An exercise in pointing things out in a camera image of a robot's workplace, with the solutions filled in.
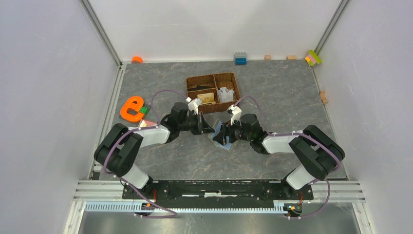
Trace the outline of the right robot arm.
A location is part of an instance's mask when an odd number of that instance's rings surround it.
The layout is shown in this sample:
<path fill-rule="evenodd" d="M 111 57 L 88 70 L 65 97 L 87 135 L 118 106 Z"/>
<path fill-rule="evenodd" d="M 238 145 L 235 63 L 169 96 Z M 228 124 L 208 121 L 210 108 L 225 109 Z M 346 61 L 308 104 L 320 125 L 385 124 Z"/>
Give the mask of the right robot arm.
<path fill-rule="evenodd" d="M 281 186 L 282 195 L 288 199 L 298 196 L 305 185 L 326 179 L 345 158 L 344 150 L 315 125 L 290 133 L 268 133 L 255 114 L 222 123 L 212 140 L 222 146 L 247 141 L 259 154 L 294 153 L 300 166 L 282 180 Z"/>

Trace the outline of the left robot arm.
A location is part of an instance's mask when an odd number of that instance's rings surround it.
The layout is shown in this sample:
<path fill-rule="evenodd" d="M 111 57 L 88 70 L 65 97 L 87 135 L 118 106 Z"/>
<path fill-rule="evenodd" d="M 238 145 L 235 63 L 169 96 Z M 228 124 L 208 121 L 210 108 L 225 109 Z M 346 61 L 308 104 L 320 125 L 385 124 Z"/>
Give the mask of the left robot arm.
<path fill-rule="evenodd" d="M 181 132 L 193 135 L 213 133 L 203 113 L 193 105 L 177 102 L 159 125 L 129 128 L 115 124 L 94 152 L 94 159 L 110 173 L 134 186 L 140 198 L 152 195 L 152 178 L 143 172 L 135 159 L 141 148 L 155 144 L 166 144 L 175 140 Z"/>

